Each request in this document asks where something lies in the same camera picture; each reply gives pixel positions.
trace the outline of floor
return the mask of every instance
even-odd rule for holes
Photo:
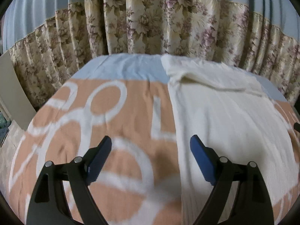
[[[15,121],[8,127],[9,132],[0,148],[0,191],[6,198],[6,183],[8,180],[8,172],[13,160],[14,153],[22,138],[24,130],[22,130]]]

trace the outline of curtain fold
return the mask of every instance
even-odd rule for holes
[[[9,52],[36,108],[90,59],[121,52],[241,67],[270,79],[292,105],[300,91],[298,41],[246,4],[227,0],[71,2]]]

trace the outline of beige fabric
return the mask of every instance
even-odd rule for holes
[[[226,0],[76,2],[9,51],[34,107],[91,58],[120,52],[169,53],[241,67],[270,79],[292,105],[300,91],[298,42],[245,4]]]

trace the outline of wrinkled fabric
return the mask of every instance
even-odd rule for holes
[[[91,58],[172,54],[224,62],[261,75],[295,104],[298,41],[261,14],[227,0],[84,0],[57,10],[9,49],[20,84],[41,107]]]
[[[256,162],[277,225],[299,195],[299,140],[293,129],[298,119],[290,105],[266,97],[256,78],[242,70],[170,55],[161,61],[170,77],[183,224],[194,224],[213,189],[188,144],[197,134],[219,157]],[[233,182],[219,223],[228,219],[237,188]]]

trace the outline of flower pattern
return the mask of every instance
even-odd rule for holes
[[[55,12],[10,50],[34,107],[91,58],[113,53],[199,57],[271,80],[294,104],[300,48],[261,14],[227,0],[84,0]]]

